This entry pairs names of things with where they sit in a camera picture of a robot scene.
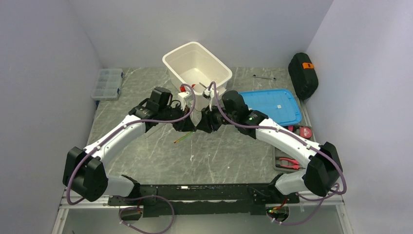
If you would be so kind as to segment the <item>glass stirring rod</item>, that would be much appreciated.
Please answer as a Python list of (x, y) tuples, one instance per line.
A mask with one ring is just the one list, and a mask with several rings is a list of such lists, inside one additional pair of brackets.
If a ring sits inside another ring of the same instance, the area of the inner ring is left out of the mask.
[(156, 126), (156, 128), (154, 130), (151, 130), (150, 133), (145, 136), (145, 138), (149, 138), (150, 136), (152, 136), (153, 134), (155, 134), (159, 130), (163, 129), (164, 126), (165, 126), (165, 124), (159, 124), (158, 126)]

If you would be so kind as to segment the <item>white plastic bin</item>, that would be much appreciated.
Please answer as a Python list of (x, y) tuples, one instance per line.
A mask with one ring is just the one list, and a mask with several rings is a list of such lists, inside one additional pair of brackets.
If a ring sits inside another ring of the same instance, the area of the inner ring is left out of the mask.
[(163, 56), (162, 61), (169, 70), (172, 84), (178, 90), (182, 83), (194, 85), (197, 111), (209, 105), (209, 100), (203, 97), (205, 88), (199, 82), (208, 87), (214, 81), (221, 97), (226, 91), (227, 83), (232, 78), (232, 71), (196, 41), (191, 41), (168, 52)]

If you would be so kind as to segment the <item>blue plastic tray lid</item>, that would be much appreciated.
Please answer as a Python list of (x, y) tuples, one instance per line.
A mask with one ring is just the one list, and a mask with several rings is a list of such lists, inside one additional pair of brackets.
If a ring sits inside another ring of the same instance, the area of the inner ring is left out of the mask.
[(296, 125), (302, 120), (298, 103), (287, 89), (240, 92), (246, 105), (266, 114), (280, 126)]

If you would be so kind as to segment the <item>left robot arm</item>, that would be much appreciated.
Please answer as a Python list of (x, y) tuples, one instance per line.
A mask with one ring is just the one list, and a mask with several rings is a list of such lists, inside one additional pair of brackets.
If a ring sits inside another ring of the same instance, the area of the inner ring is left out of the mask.
[(169, 89), (155, 87), (149, 98), (133, 107), (102, 138), (83, 149), (73, 147), (68, 152), (63, 173), (68, 204), (93, 202), (104, 195), (119, 196), (129, 205), (139, 200), (138, 181), (127, 175), (109, 176), (105, 167), (133, 140), (159, 123), (172, 124), (178, 132), (195, 130), (190, 119), (196, 103), (195, 92), (188, 84), (180, 88), (174, 99)]

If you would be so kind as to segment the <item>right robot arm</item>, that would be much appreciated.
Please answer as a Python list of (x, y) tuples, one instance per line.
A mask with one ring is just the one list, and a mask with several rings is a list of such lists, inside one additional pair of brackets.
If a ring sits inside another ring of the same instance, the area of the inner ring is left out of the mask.
[(209, 99), (209, 105), (202, 110), (197, 129), (211, 133), (221, 125), (231, 124), (240, 133), (280, 149), (302, 166), (296, 172), (275, 176), (268, 185), (272, 201), (281, 202), (287, 195), (302, 191), (326, 197), (342, 177), (342, 167), (333, 144), (318, 144), (283, 128), (266, 114), (249, 109), (236, 91), (223, 94), (224, 107), (219, 105), (215, 89), (204, 90), (203, 96)]

